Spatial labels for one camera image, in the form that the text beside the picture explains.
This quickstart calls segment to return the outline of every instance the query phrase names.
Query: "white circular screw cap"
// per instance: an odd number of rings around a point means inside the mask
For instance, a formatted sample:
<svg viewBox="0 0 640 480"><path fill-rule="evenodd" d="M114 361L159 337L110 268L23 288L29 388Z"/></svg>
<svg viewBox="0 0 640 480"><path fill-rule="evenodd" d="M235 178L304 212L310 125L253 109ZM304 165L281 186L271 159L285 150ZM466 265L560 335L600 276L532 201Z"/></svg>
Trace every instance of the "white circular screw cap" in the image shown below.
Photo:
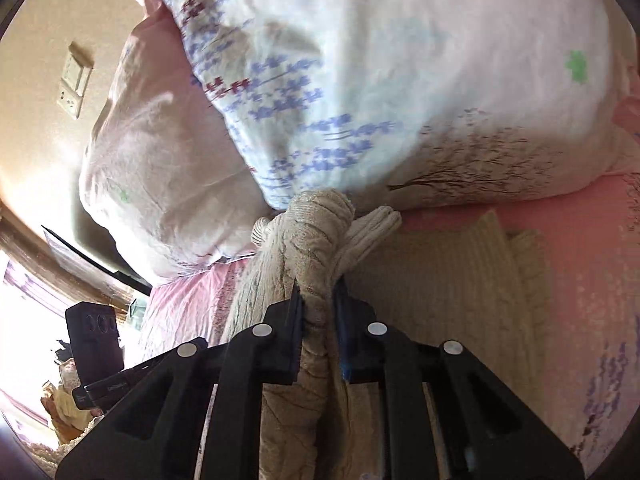
<svg viewBox="0 0 640 480"><path fill-rule="evenodd" d="M447 354L451 354L451 355L460 355L462 354L462 351L465 349L461 343L454 341L453 339L450 339L449 341L445 342L444 345L442 345L442 348Z"/></svg>
<svg viewBox="0 0 640 480"><path fill-rule="evenodd" d="M185 343L178 346L178 355L180 357L191 357L198 351L198 347L193 343Z"/></svg>
<svg viewBox="0 0 640 480"><path fill-rule="evenodd" d="M266 337L273 331L271 325L267 325L266 323L260 323L260 325L254 326L251 332L254 333L256 337Z"/></svg>
<svg viewBox="0 0 640 480"><path fill-rule="evenodd" d="M367 331L371 335L385 335L386 325L384 323L379 323L376 321L375 323L370 323L369 326L367 326Z"/></svg>

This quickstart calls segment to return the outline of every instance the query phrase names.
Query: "pink bedsheet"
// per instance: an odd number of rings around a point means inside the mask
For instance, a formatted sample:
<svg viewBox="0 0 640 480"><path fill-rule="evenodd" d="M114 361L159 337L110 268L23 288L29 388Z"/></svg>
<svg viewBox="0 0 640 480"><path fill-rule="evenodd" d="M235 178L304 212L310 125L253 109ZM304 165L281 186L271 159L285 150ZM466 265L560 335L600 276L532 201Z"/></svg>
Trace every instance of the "pink bedsheet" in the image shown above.
<svg viewBox="0 0 640 480"><path fill-rule="evenodd" d="M640 404L640 176L606 176L567 196L402 215L404 229L455 229L493 207L508 230L546 241L552 311L543 419L588 474ZM204 336L216 344L247 260L155 288L143 324L146 357Z"/></svg>

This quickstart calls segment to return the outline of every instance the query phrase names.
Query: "light switch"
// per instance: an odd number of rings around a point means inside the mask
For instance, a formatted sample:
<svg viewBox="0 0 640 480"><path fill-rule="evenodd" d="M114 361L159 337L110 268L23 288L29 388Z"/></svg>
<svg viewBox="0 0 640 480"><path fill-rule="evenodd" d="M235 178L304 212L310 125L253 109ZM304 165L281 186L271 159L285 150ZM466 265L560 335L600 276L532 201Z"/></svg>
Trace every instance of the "light switch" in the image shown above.
<svg viewBox="0 0 640 480"><path fill-rule="evenodd" d="M90 72L91 67L87 63L74 56L71 49L67 51L65 67L62 70L62 81L80 97L84 95Z"/></svg>

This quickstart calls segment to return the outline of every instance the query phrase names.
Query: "wall outlet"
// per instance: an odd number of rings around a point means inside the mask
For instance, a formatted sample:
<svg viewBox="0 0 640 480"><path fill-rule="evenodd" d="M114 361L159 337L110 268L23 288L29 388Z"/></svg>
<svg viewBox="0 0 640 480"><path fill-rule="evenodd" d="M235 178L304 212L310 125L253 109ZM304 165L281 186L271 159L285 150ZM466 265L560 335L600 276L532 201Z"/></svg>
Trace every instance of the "wall outlet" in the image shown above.
<svg viewBox="0 0 640 480"><path fill-rule="evenodd" d="M77 119L80 115L81 104L82 98L61 81L58 88L58 105L74 119Z"/></svg>

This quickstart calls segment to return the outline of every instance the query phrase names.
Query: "window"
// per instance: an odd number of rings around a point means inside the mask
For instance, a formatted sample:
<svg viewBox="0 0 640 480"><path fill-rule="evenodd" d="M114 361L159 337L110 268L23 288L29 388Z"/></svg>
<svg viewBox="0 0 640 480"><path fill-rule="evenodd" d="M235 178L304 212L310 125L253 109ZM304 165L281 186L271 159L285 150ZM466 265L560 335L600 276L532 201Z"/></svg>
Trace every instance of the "window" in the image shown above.
<svg viewBox="0 0 640 480"><path fill-rule="evenodd" d="M56 447L40 397L44 383L60 381L53 351L60 346L58 339L68 341L69 304L2 251L0 277L1 407L20 436Z"/></svg>

